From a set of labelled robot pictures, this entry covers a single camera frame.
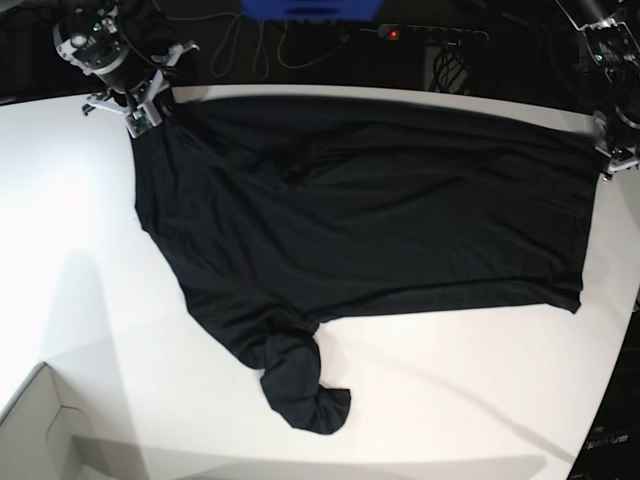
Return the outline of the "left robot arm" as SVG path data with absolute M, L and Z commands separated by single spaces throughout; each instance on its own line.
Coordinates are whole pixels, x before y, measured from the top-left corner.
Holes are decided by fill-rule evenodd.
M 613 91 L 593 113 L 595 149 L 606 181 L 639 167 L 639 3 L 559 1 Z

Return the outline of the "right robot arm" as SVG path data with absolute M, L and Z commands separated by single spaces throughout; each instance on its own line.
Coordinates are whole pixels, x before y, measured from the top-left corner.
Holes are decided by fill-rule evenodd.
M 62 60 L 103 84 L 86 98 L 82 113 L 115 114 L 137 138 L 171 115 L 169 76 L 177 72 L 181 58 L 199 46 L 193 41 L 174 43 L 164 54 L 146 55 L 127 35 L 121 8 L 120 1 L 82 3 L 54 26 L 52 36 Z

